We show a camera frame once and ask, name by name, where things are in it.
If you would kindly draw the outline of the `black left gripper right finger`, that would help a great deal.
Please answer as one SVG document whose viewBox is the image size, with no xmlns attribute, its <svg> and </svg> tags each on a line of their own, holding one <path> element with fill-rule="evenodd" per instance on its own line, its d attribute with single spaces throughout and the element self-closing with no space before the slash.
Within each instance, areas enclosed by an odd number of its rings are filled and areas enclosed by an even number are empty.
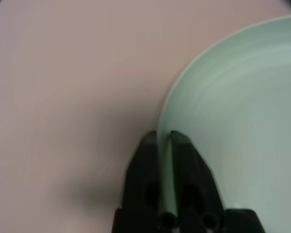
<svg viewBox="0 0 291 233">
<path fill-rule="evenodd" d="M 170 133 L 178 212 L 222 214 L 224 208 L 210 168 L 191 140 L 178 131 Z"/>
</svg>

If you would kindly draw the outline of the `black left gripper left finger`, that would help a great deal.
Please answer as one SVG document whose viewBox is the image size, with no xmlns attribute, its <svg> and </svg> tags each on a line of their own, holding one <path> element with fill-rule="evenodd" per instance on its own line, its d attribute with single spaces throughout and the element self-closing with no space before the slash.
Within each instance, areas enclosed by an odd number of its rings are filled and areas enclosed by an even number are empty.
<svg viewBox="0 0 291 233">
<path fill-rule="evenodd" d="M 150 131 L 140 140 L 126 170 L 122 207 L 159 209 L 160 178 L 157 132 Z"/>
</svg>

